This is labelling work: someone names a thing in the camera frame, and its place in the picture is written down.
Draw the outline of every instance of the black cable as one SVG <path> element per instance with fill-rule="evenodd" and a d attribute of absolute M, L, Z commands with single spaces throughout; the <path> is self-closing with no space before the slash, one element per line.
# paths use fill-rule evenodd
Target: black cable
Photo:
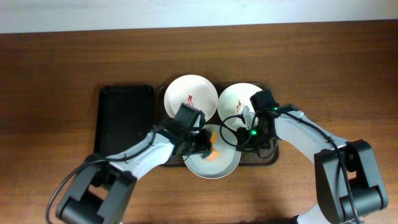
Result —
<path fill-rule="evenodd" d="M 278 110 L 278 109 L 276 109 L 275 111 L 278 112 L 278 113 L 285 114 L 285 115 L 295 119 L 296 121 L 301 122 L 303 124 L 306 124 L 307 126 L 309 126 L 309 127 L 313 128 L 314 130 L 318 131 L 333 146 L 333 148 L 336 151 L 337 158 L 338 158 L 338 161 L 340 163 L 341 169 L 343 170 L 344 181 L 345 181 L 346 188 L 347 188 L 349 202 L 350 202 L 351 208 L 353 210 L 353 215 L 354 215 L 355 222 L 356 222 L 356 224 L 362 223 L 362 221 L 359 219 L 358 213 L 356 211 L 353 193 L 351 191 L 351 186 L 349 185 L 349 178 L 348 178 L 348 174 L 347 174 L 347 168 L 346 168 L 346 166 L 344 164 L 343 158 L 342 158 L 342 156 L 340 154 L 340 150 L 338 149 L 336 143 L 332 140 L 332 138 L 330 136 L 326 135 L 320 128 L 318 128 L 314 124 L 309 123 L 307 121 L 304 121 L 302 118 L 298 118 L 298 117 L 296 117 L 294 115 L 291 115 L 290 113 L 287 113 L 285 111 Z"/>
<path fill-rule="evenodd" d="M 67 177 L 61 182 L 61 184 L 57 187 L 57 189 L 55 190 L 54 194 L 52 195 L 49 203 L 47 204 L 47 208 L 45 209 L 45 221 L 48 224 L 52 224 L 51 220 L 50 220 L 50 209 L 52 204 L 54 203 L 55 198 L 57 197 L 57 195 L 60 193 L 60 191 L 62 190 L 62 188 L 65 186 L 65 184 L 68 182 L 68 180 L 70 180 L 75 174 L 79 173 L 80 171 L 82 171 L 83 169 L 86 169 L 87 167 L 93 165 L 93 164 L 99 164 L 99 163 L 105 163 L 108 162 L 106 159 L 101 159 L 101 160 L 97 160 L 97 161 L 92 161 L 92 162 L 87 162 L 85 164 L 80 165 L 79 167 L 77 167 L 74 171 L 72 171 L 69 175 L 67 175 Z"/>
<path fill-rule="evenodd" d="M 185 162 L 185 161 L 187 161 L 187 160 L 189 159 L 190 156 L 191 156 L 191 155 L 187 155 L 187 158 L 182 159 L 182 160 L 174 159 L 174 156 L 172 156 L 172 159 L 173 159 L 174 161 L 177 161 L 177 162 Z"/>
<path fill-rule="evenodd" d="M 244 157 L 241 157 L 241 160 L 239 161 L 239 162 L 241 162 L 241 161 L 243 161 L 243 160 L 246 160 L 246 159 L 251 159 L 252 157 L 254 156 L 254 154 L 253 153 L 246 153 L 246 155 L 244 156 Z"/>
<path fill-rule="evenodd" d="M 251 127 L 250 127 L 250 130 L 249 130 L 249 131 L 251 131 L 251 130 L 253 129 L 253 127 L 254 127 L 254 122 L 256 121 L 256 117 L 258 116 L 258 114 L 259 114 L 259 113 L 262 113 L 262 112 L 264 112 L 264 111 L 273 111 L 273 109 L 261 109 L 261 110 L 258 110 L 258 111 L 254 114 L 254 117 L 253 117 L 253 120 L 252 120 L 252 122 L 251 122 Z M 233 115 L 233 116 L 229 116 L 229 117 L 225 118 L 225 119 L 221 122 L 221 124 L 220 124 L 220 136 L 221 136 L 221 138 L 224 140 L 224 142 L 225 142 L 226 144 L 229 144 L 230 146 L 233 146 L 233 147 L 243 147 L 243 146 L 245 146 L 247 143 L 249 143 L 249 141 L 250 141 L 250 139 L 251 139 L 251 134 L 249 134 L 248 139 L 247 139 L 243 144 L 240 144 L 240 145 L 235 145 L 235 144 L 229 143 L 229 142 L 224 138 L 224 136 L 223 136 L 222 130 L 223 130 L 223 126 L 224 126 L 225 122 L 226 122 L 227 120 L 231 119 L 231 118 L 242 118 L 242 117 L 243 117 L 243 116 L 242 116 L 241 114 Z"/>
<path fill-rule="evenodd" d="M 234 132 L 234 130 L 232 130 L 231 128 L 229 128 L 227 125 L 223 124 L 223 127 L 228 129 L 229 131 L 231 131 L 232 133 Z"/>
<path fill-rule="evenodd" d="M 87 167 L 93 165 L 93 164 L 97 164 L 97 163 L 105 163 L 105 162 L 124 162 L 124 161 L 128 161 L 136 156 L 138 156 L 139 154 L 143 153 L 146 149 L 148 149 L 149 147 L 151 147 L 152 143 L 155 140 L 155 136 L 156 133 L 158 133 L 160 130 L 162 129 L 157 129 L 154 128 L 154 132 L 153 132 L 153 136 L 152 139 L 150 140 L 149 144 L 142 148 L 140 151 L 134 153 L 131 156 L 127 156 L 127 157 L 123 157 L 120 159 L 110 159 L 110 158 L 105 158 L 105 159 L 100 159 L 97 161 L 92 161 L 92 162 L 88 162 L 88 163 L 84 163 L 82 165 L 80 165 L 79 167 L 77 167 L 74 171 L 72 171 L 69 175 L 67 175 L 67 177 L 61 182 L 61 184 L 58 186 L 58 188 L 55 190 L 54 194 L 51 196 L 51 199 L 49 201 L 49 203 L 47 204 L 47 207 L 45 209 L 45 220 L 48 224 L 52 224 L 51 220 L 50 220 L 50 209 L 52 204 L 54 203 L 55 198 L 57 197 L 57 195 L 59 194 L 59 192 L 62 190 L 62 188 L 65 186 L 65 184 L 77 173 L 79 173 L 80 171 L 82 171 L 83 169 L 86 169 Z"/>
<path fill-rule="evenodd" d="M 275 140 L 275 144 L 274 144 L 274 148 L 272 149 L 272 152 L 271 152 L 268 156 L 261 156 L 261 155 L 260 155 L 260 149 L 257 150 L 257 156 L 259 156 L 261 159 L 268 159 L 268 158 L 270 158 L 270 157 L 275 153 L 276 148 L 278 147 L 278 143 L 279 143 L 279 140 L 276 139 L 276 140 Z"/>

